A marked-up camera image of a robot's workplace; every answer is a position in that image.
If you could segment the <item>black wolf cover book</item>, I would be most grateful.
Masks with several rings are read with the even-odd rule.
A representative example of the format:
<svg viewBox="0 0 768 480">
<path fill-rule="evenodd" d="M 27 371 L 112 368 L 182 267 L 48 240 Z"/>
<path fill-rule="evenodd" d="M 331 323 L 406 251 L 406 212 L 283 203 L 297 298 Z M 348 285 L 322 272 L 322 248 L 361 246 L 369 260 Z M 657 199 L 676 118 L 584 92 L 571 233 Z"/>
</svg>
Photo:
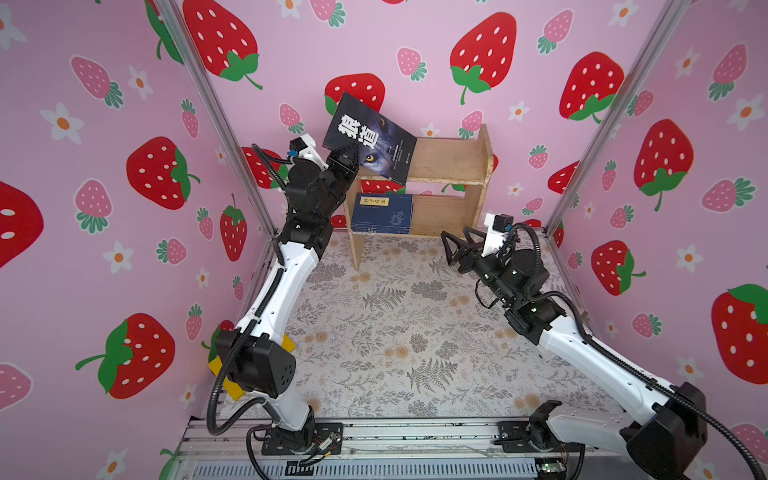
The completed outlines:
<svg viewBox="0 0 768 480">
<path fill-rule="evenodd" d="M 328 150 L 355 144 L 357 162 L 373 173 L 404 186 L 417 138 L 393 121 L 344 93 L 323 139 Z"/>
</svg>

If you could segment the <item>blue book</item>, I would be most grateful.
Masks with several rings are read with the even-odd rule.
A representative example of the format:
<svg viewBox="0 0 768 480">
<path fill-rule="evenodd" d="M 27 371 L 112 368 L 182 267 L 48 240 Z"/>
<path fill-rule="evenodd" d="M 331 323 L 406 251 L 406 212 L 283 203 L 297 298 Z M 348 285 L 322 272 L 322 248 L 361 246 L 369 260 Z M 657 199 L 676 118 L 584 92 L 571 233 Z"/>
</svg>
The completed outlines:
<svg viewBox="0 0 768 480">
<path fill-rule="evenodd" d="M 351 229 L 358 233 L 409 235 L 414 210 L 409 194 L 358 193 Z"/>
</svg>

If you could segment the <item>yellow cover book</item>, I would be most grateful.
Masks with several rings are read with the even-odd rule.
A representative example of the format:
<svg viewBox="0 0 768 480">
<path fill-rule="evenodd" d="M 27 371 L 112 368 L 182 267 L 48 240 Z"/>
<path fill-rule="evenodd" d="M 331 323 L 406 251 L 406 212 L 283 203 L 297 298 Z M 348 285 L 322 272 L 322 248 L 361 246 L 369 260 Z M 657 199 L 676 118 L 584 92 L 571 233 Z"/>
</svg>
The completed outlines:
<svg viewBox="0 0 768 480">
<path fill-rule="evenodd" d="M 227 369 L 226 378 L 246 392 L 259 392 L 276 399 L 291 385 L 296 371 L 292 355 L 294 342 L 284 336 L 282 343 L 266 334 L 249 336 Z"/>
</svg>

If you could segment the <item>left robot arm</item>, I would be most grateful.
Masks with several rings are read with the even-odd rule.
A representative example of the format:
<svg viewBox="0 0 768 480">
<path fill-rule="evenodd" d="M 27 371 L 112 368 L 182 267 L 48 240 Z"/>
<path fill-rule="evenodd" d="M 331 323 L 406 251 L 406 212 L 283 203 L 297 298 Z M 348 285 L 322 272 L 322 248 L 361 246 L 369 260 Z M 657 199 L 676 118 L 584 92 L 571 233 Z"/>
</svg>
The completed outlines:
<svg viewBox="0 0 768 480">
<path fill-rule="evenodd" d="M 359 148 L 349 143 L 321 160 L 307 139 L 296 138 L 284 160 L 290 167 L 287 178 L 273 167 L 278 158 L 258 145 L 252 149 L 285 194 L 288 210 L 272 243 L 277 262 L 261 291 L 235 328 L 214 342 L 222 366 L 209 395 L 206 424 L 210 434 L 221 435 L 260 405 L 270 415 L 275 437 L 291 451 L 303 453 L 313 443 L 315 416 L 293 384 L 296 360 L 283 346 L 285 330 L 304 283 L 330 242 L 332 214 L 359 172 Z M 216 412 L 225 381 L 255 396 L 219 424 Z"/>
</svg>

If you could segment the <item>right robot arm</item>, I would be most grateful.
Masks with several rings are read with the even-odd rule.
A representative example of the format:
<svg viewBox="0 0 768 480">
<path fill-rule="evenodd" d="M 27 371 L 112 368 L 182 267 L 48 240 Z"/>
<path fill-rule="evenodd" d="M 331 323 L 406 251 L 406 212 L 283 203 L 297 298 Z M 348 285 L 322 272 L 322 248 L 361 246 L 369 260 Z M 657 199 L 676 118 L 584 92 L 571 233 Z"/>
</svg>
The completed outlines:
<svg viewBox="0 0 768 480">
<path fill-rule="evenodd" d="M 440 238 L 448 264 L 477 275 L 518 335 L 579 369 L 623 410 L 608 415 L 547 401 L 529 418 L 528 442 L 540 451 L 568 443 L 595 447 L 628 457 L 654 479 L 684 478 L 708 439 L 704 394 L 628 361 L 586 331 L 566 295 L 541 292 L 548 272 L 540 245 L 516 249 L 520 230 L 532 231 L 503 224 L 486 233 L 467 227 L 462 237 L 444 231 Z"/>
</svg>

